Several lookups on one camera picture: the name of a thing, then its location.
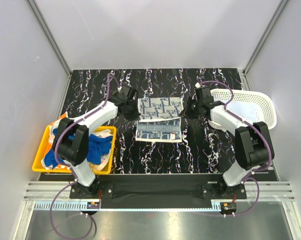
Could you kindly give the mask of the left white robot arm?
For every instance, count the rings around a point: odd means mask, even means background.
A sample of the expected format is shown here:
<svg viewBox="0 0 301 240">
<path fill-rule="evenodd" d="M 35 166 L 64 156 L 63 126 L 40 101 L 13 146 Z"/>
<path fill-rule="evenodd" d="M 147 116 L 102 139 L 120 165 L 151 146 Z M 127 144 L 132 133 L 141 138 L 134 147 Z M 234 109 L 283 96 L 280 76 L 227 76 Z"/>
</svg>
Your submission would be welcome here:
<svg viewBox="0 0 301 240">
<path fill-rule="evenodd" d="M 57 125 L 51 147 L 54 158 L 58 164 L 70 168 L 87 198 L 95 197 L 99 191 L 99 186 L 94 183 L 96 175 L 87 160 L 89 136 L 102 124 L 120 115 L 127 121 L 138 120 L 138 95 L 135 88 L 123 85 L 94 109 L 75 118 L 64 117 Z"/>
</svg>

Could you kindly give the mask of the blue patterned grey towel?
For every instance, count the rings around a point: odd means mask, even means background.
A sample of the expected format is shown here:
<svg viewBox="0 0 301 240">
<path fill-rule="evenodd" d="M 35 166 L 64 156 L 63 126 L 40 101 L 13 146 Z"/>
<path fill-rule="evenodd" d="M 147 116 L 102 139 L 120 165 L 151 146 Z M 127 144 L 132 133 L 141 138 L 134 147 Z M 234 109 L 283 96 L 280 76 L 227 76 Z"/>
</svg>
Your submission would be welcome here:
<svg viewBox="0 0 301 240">
<path fill-rule="evenodd" d="M 180 97 L 149 97 L 138 99 L 140 120 L 136 123 L 135 139 L 140 142 L 182 142 Z"/>
</svg>

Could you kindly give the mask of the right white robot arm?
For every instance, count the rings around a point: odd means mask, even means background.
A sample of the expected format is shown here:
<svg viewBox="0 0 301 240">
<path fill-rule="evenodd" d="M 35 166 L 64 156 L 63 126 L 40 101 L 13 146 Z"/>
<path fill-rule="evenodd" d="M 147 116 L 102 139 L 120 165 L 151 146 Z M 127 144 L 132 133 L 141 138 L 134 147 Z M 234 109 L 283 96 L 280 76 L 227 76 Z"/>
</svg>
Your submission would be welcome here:
<svg viewBox="0 0 301 240">
<path fill-rule="evenodd" d="M 251 174 L 269 168 L 275 157 L 270 130 L 277 123 L 274 104 L 261 92 L 210 89 L 198 83 L 180 117 L 205 117 L 215 129 L 234 136 L 235 161 L 217 182 L 216 191 L 229 198 Z"/>
</svg>

